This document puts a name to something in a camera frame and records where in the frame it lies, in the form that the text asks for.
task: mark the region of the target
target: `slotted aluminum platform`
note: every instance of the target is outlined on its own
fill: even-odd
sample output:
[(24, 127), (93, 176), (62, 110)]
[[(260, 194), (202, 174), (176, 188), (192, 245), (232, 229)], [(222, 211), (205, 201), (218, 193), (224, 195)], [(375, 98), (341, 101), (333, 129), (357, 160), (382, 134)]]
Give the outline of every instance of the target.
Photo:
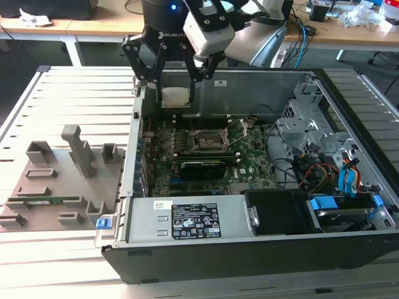
[[(104, 142), (126, 148), (132, 75), (128, 67), (52, 67), (36, 73), (0, 129), (0, 202), (26, 165), (30, 140), (68, 147), (59, 137), (64, 124), (80, 124), (82, 139), (93, 148)], [(92, 230), (0, 234), (0, 297), (393, 298), (399, 292), (396, 252), (353, 270), (126, 285), (94, 247), (94, 235)], [(209, 265), (209, 271), (217, 268)]]
[[(366, 76), (346, 69), (325, 71), (381, 150), (399, 171), (399, 111)], [(332, 107), (329, 112), (338, 127), (344, 128)]]

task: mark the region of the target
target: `power supply label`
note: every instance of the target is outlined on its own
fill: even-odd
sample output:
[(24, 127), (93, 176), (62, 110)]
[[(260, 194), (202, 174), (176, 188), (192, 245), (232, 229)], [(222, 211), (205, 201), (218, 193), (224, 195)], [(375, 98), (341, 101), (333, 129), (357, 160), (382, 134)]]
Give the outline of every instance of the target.
[(217, 204), (172, 205), (172, 237), (175, 240), (221, 236)]

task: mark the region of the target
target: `motherboard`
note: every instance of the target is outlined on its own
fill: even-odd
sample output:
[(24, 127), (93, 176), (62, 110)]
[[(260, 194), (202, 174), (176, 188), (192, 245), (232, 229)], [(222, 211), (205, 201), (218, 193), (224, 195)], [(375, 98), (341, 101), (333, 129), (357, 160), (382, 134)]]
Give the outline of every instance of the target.
[(239, 194), (277, 187), (264, 154), (264, 125), (253, 119), (151, 120), (147, 125), (148, 195)]

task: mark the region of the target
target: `blue tab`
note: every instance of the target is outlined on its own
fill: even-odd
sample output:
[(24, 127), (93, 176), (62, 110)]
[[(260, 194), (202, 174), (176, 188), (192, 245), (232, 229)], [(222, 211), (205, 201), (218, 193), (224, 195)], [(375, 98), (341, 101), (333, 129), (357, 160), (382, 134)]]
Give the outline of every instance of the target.
[(384, 202), (383, 202), (381, 196), (379, 196), (379, 195), (373, 196), (373, 202), (375, 203), (375, 205), (377, 207), (382, 207), (384, 205)]
[(352, 191), (352, 184), (353, 184), (354, 179), (355, 179), (355, 171), (350, 169), (348, 178), (347, 178), (347, 183), (345, 185), (345, 193), (349, 194), (350, 197), (356, 196), (355, 193), (353, 193), (353, 191)]
[(322, 210), (338, 209), (337, 203), (332, 196), (316, 196), (314, 199), (317, 201), (320, 209)]
[(311, 199), (310, 200), (310, 204), (312, 205), (312, 208), (313, 208), (313, 210), (319, 210), (320, 209), (320, 206), (319, 206), (319, 204), (317, 203), (317, 201), (316, 201), (316, 199)]
[(112, 229), (112, 219), (97, 219), (95, 229)]
[(344, 190), (344, 185), (345, 185), (345, 174), (346, 174), (346, 170), (344, 170), (344, 167), (342, 167), (341, 172), (339, 173), (339, 178), (338, 178), (338, 188), (339, 191), (343, 191)]

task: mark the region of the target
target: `gray floor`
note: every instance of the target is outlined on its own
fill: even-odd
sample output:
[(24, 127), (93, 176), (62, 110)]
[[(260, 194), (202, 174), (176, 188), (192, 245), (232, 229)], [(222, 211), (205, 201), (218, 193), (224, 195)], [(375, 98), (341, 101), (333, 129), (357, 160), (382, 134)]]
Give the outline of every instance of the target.
[[(0, 52), (0, 124), (4, 122), (24, 91), (37, 65), (71, 65), (68, 53), (61, 50), (60, 42), (9, 41), (11, 50)], [(119, 44), (82, 43), (82, 52), (86, 65), (92, 66), (128, 66), (127, 60), (120, 55)], [(300, 67), (303, 68), (353, 68), (358, 73), (366, 74), (374, 84), (384, 92), (390, 82), (399, 74), (395, 67), (399, 64), (399, 55), (385, 53), (383, 59), (376, 57), (373, 65), (367, 60), (372, 52), (350, 51), (344, 62), (337, 62), (336, 50), (309, 49)], [(388, 98), (399, 104), (399, 81), (391, 88)]]

